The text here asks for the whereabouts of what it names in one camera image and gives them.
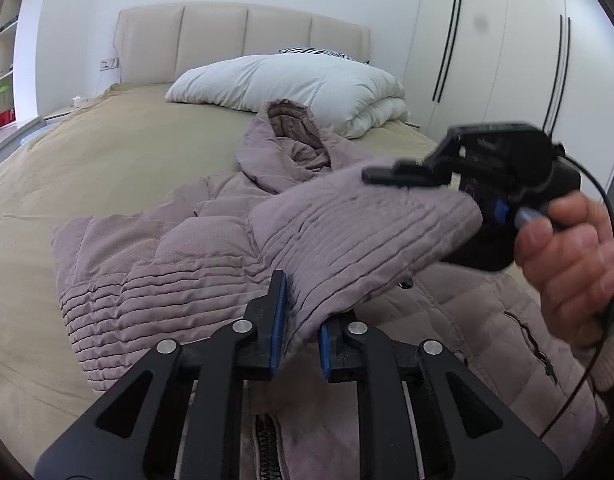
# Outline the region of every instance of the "folded white comforter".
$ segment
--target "folded white comforter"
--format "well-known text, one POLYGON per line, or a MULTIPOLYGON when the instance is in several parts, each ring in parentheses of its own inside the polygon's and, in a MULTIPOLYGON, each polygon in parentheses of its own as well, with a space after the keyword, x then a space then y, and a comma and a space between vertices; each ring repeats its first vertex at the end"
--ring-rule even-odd
POLYGON ((404 87, 379 68, 317 54, 243 56, 194 68, 167 92, 167 100, 259 112, 266 102, 307 105, 318 123, 348 139, 389 120, 408 117, 404 87))

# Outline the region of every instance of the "beige upholstered headboard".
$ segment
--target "beige upholstered headboard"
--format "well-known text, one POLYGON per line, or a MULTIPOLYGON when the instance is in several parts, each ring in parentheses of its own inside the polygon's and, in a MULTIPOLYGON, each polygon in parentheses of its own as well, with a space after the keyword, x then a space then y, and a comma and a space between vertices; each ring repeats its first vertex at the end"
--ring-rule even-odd
POLYGON ((123 83, 171 83, 191 68, 292 46, 368 62, 370 31, 298 10, 196 2, 121 10, 114 46, 123 83))

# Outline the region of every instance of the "beige bed sheet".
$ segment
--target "beige bed sheet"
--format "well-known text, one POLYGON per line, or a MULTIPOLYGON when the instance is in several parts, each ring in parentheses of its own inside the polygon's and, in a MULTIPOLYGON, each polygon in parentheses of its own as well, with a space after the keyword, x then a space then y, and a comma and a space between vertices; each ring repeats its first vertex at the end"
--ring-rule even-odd
MULTIPOLYGON (((132 214, 185 182, 237 169, 253 114, 166 103, 167 88, 114 85, 0 165, 0 437, 29 470, 96 399, 58 309, 51 227, 132 214)), ((396 156, 434 147, 397 122, 356 142, 396 156)))

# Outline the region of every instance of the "pocket zipper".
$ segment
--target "pocket zipper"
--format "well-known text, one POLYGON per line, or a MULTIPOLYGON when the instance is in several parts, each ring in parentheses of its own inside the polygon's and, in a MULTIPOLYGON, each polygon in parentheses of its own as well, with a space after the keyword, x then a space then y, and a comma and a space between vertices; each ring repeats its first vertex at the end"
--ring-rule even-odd
POLYGON ((282 480, 276 424, 267 413, 256 415, 256 439, 260 459, 260 480, 282 480))
POLYGON ((551 380, 553 380, 553 383, 558 386, 558 378, 556 377, 556 371, 553 368, 553 364, 551 364, 551 361, 549 360, 547 354, 540 350, 540 346, 538 345, 536 338, 533 336, 532 331, 529 329, 529 326, 520 321, 520 319, 518 319, 508 310, 504 311, 504 315, 513 319, 518 324, 518 326, 522 330, 524 330, 527 335, 527 339, 529 340, 529 343, 531 343, 531 345, 533 346, 533 355, 535 355, 536 359, 538 359, 538 361, 542 363, 542 366, 545 367, 545 373, 547 374, 547 377, 550 377, 551 380))

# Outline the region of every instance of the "bed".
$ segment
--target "bed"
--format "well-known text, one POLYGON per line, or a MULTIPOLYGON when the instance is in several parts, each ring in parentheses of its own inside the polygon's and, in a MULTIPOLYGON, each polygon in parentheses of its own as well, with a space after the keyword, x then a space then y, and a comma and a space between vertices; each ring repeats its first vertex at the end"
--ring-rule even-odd
MULTIPOLYGON (((50 229, 86 215, 132 214, 199 176, 237 169, 253 114, 165 102, 184 70, 287 46, 370 58, 358 25, 276 7, 212 2, 127 9, 115 46, 122 84, 68 115, 0 165, 0 437, 31 470, 95 399, 56 299, 50 229)), ((424 156, 434 143, 399 121, 356 141, 424 156)))

